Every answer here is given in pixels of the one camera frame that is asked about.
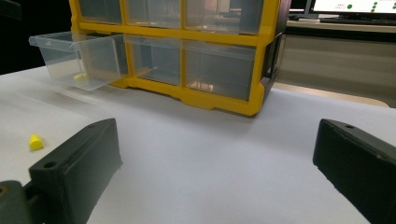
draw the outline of transparent plastic bin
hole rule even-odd
[[[255,35],[264,0],[186,0],[185,28]]]
[[[175,38],[126,35],[134,59],[134,75],[162,83],[180,84],[180,41]]]
[[[240,100],[248,100],[256,50],[183,41],[187,86]]]
[[[121,24],[120,0],[79,0],[84,21]]]
[[[180,0],[126,0],[130,25],[180,28]]]
[[[78,35],[71,32],[29,38],[40,47],[49,75],[87,91],[128,74],[123,35]]]

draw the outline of yellow plastic frame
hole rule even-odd
[[[125,0],[120,0],[120,12],[122,24],[103,24],[86,22],[82,20],[78,0],[69,0],[72,12],[72,31],[97,33],[123,33],[127,35],[147,35],[157,37],[175,37],[180,40],[201,40],[219,44],[235,44],[256,47],[256,55],[253,66],[253,74],[250,84],[250,95],[247,101],[221,96],[210,92],[197,91],[186,86],[185,78],[185,52],[180,48],[180,85],[174,86],[155,82],[134,75],[133,59],[129,44],[125,44],[129,75],[112,83],[120,88],[140,88],[167,94],[180,99],[186,105],[194,105],[205,109],[224,109],[243,115],[257,114],[262,108],[264,99],[264,86],[261,84],[262,65],[264,62],[265,48],[270,44],[276,34],[276,23],[280,0],[264,1],[262,8],[262,20],[257,35],[228,35],[185,30],[185,4],[186,0],[180,0],[180,29],[162,29],[142,27],[127,24],[127,10]]]

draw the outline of computer monitor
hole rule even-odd
[[[312,0],[311,13],[336,14],[341,17],[367,19],[396,18],[396,0]]]
[[[311,13],[311,0],[291,0],[289,16],[297,16],[299,18],[317,19],[318,14]]]
[[[304,14],[307,0],[291,0],[289,15]]]

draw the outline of black plastic part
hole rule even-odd
[[[0,223],[33,224],[23,187],[18,181],[0,182]]]
[[[323,119],[313,162],[371,223],[396,223],[396,147]]]
[[[264,62],[262,64],[262,85],[264,86],[264,101],[270,93],[270,90],[274,86],[274,83],[278,74],[277,57],[280,48],[280,42],[282,41],[282,35],[277,36],[273,42],[267,45],[265,49]]]
[[[30,169],[34,188],[49,205],[46,223],[86,223],[121,166],[114,119],[96,122],[72,136]]]
[[[275,36],[284,34],[288,23],[291,0],[281,0],[276,20]]]
[[[116,121],[93,123],[34,164],[25,187],[0,182],[0,223],[86,223],[121,164]]]

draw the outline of white table surface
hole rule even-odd
[[[123,165],[89,223],[367,223],[312,163],[320,119],[396,145],[396,110],[272,89],[253,118],[160,94],[53,83],[45,67],[0,76],[0,180],[86,125],[115,118]],[[31,152],[30,134],[45,147]]]

